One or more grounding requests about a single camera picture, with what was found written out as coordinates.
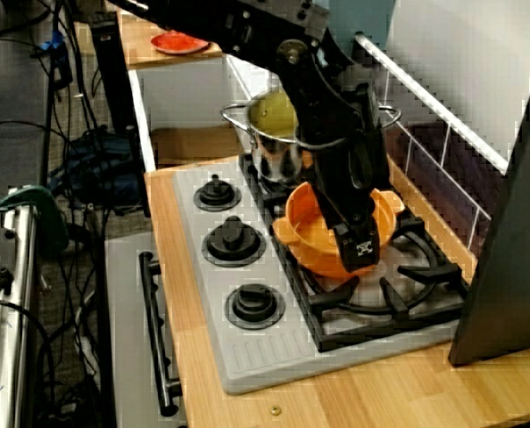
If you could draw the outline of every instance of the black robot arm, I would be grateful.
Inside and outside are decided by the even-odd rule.
[[[371,76],[327,29],[328,10],[311,0],[111,0],[163,29],[212,41],[225,54],[276,73],[293,104],[298,144],[344,268],[378,262],[374,188],[389,170]]]

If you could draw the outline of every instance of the tile backsplash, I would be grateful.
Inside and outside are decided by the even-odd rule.
[[[423,87],[415,95],[359,44],[354,59],[373,70],[380,103],[402,111],[402,118],[385,130],[388,154],[478,256],[504,176],[456,132],[451,124],[459,120],[434,95]],[[390,118],[382,114],[383,123]]]

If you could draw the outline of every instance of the toy stove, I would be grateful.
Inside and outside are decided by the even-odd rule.
[[[468,287],[408,210],[366,275],[301,267],[272,233],[290,191],[251,155],[178,171],[174,188],[223,389],[242,394],[450,340]]]

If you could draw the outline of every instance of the burner grate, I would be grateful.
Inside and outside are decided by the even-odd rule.
[[[349,300],[358,286],[359,278],[354,277],[338,286],[332,292],[320,287],[314,274],[301,267],[293,254],[278,242],[272,230],[274,218],[277,216],[275,207],[284,204],[288,194],[263,194],[259,188],[257,169],[253,166],[250,155],[242,155],[239,164],[244,172],[245,181],[249,185],[252,196],[268,225],[269,234],[277,255],[286,272],[307,326],[319,352],[336,350],[345,346],[385,338],[394,334],[419,330],[431,325],[444,324],[461,317],[463,301],[468,293],[468,286],[461,278],[460,268],[447,260],[439,247],[426,232],[424,222],[416,218],[409,210],[399,216],[398,227],[393,240],[405,237],[414,242],[425,254],[429,267],[400,266],[398,272],[424,285],[423,289],[405,300],[385,278],[380,278],[380,287],[385,297],[382,307],[368,307],[350,303]],[[427,301],[438,284],[446,284],[447,289],[455,291],[460,299],[457,303],[448,304],[438,309],[430,309],[425,313],[411,313],[410,310]],[[369,325],[351,328],[338,333],[325,333],[323,313],[332,309],[343,309],[355,314],[370,316],[388,315],[389,319],[377,319]]]

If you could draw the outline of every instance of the oven door handle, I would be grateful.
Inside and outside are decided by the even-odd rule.
[[[168,367],[171,364],[166,357],[161,326],[162,319],[158,314],[158,303],[156,301],[156,290],[158,286],[153,281],[153,275],[160,274],[160,266],[151,264],[153,254],[142,252],[139,256],[140,274],[142,276],[142,288],[146,307],[146,318],[148,319],[148,333],[150,335],[150,348],[152,350],[154,377],[156,389],[158,390],[158,404],[162,416],[174,416],[178,412],[178,406],[173,402],[174,397],[182,395],[179,382],[168,377]]]

